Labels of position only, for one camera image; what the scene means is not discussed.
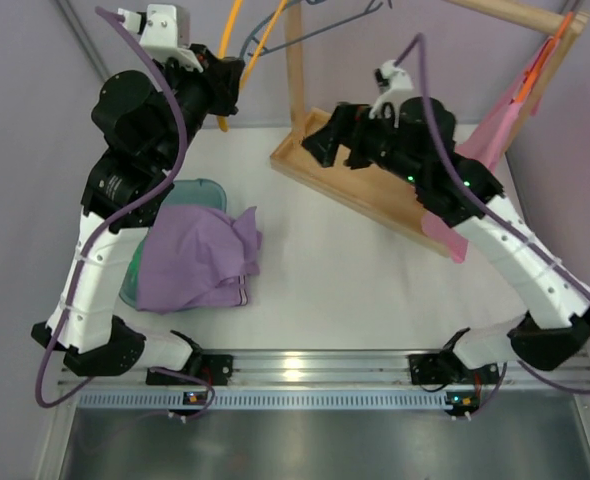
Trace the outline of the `yellow plastic hanger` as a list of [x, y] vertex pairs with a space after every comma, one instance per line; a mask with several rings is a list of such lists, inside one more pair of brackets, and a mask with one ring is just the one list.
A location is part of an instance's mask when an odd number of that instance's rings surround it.
[[269, 39], [276, 29], [279, 21], [286, 13], [292, 1], [277, 1], [273, 10], [264, 19], [260, 20], [250, 31], [242, 37], [237, 34], [239, 17], [243, 6], [247, 1], [233, 1], [226, 19], [224, 29], [219, 42], [217, 56], [220, 58], [240, 58], [245, 62], [241, 77], [240, 90], [250, 80], [251, 74], [256, 69], [259, 58], [268, 49]]

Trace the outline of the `purple trousers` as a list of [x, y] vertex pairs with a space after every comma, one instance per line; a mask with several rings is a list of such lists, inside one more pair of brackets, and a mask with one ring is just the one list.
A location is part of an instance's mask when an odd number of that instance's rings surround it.
[[262, 239], [254, 207], [236, 218], [198, 205], [163, 207], [144, 240], [136, 308], [167, 314], [247, 305]]

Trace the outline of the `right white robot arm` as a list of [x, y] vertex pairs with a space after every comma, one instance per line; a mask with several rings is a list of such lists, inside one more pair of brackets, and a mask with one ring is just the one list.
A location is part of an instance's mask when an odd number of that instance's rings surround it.
[[541, 376], [590, 338], [590, 288], [552, 258], [494, 174], [456, 153], [455, 127], [455, 116], [434, 98], [404, 101], [396, 119], [340, 103], [302, 146], [323, 168], [345, 147], [346, 167], [375, 165], [407, 182], [424, 209], [474, 245], [521, 298], [526, 311], [516, 319], [464, 328], [449, 339], [439, 353], [449, 375], [519, 361]]

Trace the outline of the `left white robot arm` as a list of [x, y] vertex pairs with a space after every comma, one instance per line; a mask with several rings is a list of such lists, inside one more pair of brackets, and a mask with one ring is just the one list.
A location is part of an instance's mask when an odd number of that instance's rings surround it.
[[117, 377], [133, 369], [164, 376], [199, 372], [203, 351], [178, 331], [143, 333], [114, 309], [138, 246], [173, 188], [178, 161], [209, 115], [237, 113], [245, 63], [188, 48], [189, 66], [173, 54], [151, 60], [152, 73], [119, 72], [102, 86], [91, 119], [107, 148], [81, 198], [79, 237], [59, 303], [33, 325], [47, 356], [64, 355], [79, 377]]

